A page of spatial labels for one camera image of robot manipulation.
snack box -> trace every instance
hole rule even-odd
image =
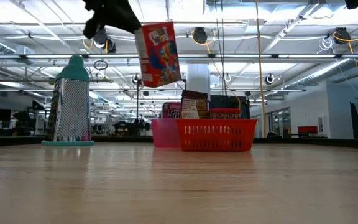
[[[181,103],[164,103],[161,118],[181,118]]]
[[[135,39],[144,86],[181,80],[173,22],[146,24],[135,31]]]
[[[209,110],[211,119],[241,119],[241,110],[232,108],[214,108]]]

hanging wire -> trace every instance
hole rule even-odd
[[[266,138],[266,113],[265,113],[265,96],[264,96],[264,88],[262,85],[262,48],[260,47],[260,29],[259,29],[259,6],[258,0],[255,0],[256,4],[256,23],[257,23],[257,31],[258,31],[258,55],[259,55],[259,84],[260,84],[260,96],[262,98],[262,117],[264,121],[264,137]]]

wall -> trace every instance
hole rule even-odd
[[[290,108],[292,133],[297,133],[299,126],[317,126],[318,117],[324,116],[326,127],[324,135],[330,138],[326,82],[322,81],[317,86],[309,86],[305,89],[306,92],[294,92],[285,95],[283,101],[268,101],[265,112]],[[262,106],[251,108],[250,113],[251,116],[262,114]]]
[[[351,83],[358,92],[358,83]],[[331,137],[353,139],[350,103],[358,101],[358,93],[347,82],[328,84],[327,90]]]

ceiling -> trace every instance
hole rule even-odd
[[[81,0],[23,0],[25,10],[14,4],[18,0],[0,0],[0,43],[18,49],[26,46],[33,54],[103,54],[104,51],[95,47],[88,49],[84,46],[82,30],[85,22],[93,13],[87,11]],[[260,1],[259,18],[260,39],[262,52],[265,54],[331,54],[332,51],[348,52],[347,45],[325,43],[329,47],[322,46],[322,41],[327,34],[334,32],[336,27],[346,27],[352,38],[358,37],[358,8],[348,10],[344,1],[327,1],[329,4],[307,5],[304,1],[288,1],[292,3],[277,4],[269,1]],[[256,10],[254,3],[246,1],[223,1],[222,9],[220,1],[217,2],[217,11],[214,1],[194,0],[129,0],[132,10],[137,18],[143,22],[173,21],[177,48],[179,54],[207,54],[204,45],[197,45],[191,38],[191,31],[195,27],[204,27],[212,41],[210,49],[212,54],[219,54],[218,38],[214,32],[219,30],[220,39],[224,38],[225,54],[257,54],[258,39],[256,38]],[[303,20],[297,20],[299,13],[307,16]],[[216,20],[224,19],[224,24]],[[134,36],[123,30],[107,27],[107,34],[117,46],[117,54],[136,54],[137,49]],[[134,88],[132,77],[140,74],[139,61],[110,60],[109,68],[105,72],[99,72],[89,61],[89,67],[93,79],[106,77],[109,82],[93,82],[91,88],[120,89]],[[186,78],[186,65],[194,62],[182,62],[180,70],[182,78]],[[221,63],[204,62],[209,64],[212,75],[219,75],[222,70]],[[262,76],[269,73],[280,77],[276,85],[284,85],[297,75],[313,68],[321,62],[269,62],[262,63]],[[60,73],[67,60],[34,60],[32,65],[17,63],[14,60],[0,60],[0,79],[23,79],[27,70],[27,76],[31,74],[34,80],[47,80]],[[259,64],[249,62],[224,63],[224,71],[231,76],[229,86],[231,88],[260,88]],[[46,82],[25,83],[29,88],[52,89]],[[178,92],[154,93],[150,92],[147,98],[180,98],[180,86],[183,83],[172,83],[164,88],[176,88]],[[128,94],[119,92],[98,93],[101,98],[113,103],[134,103]],[[42,93],[42,96],[51,96],[50,93]]]

red plastic basket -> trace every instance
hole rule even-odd
[[[256,119],[178,119],[183,151],[249,151]]]

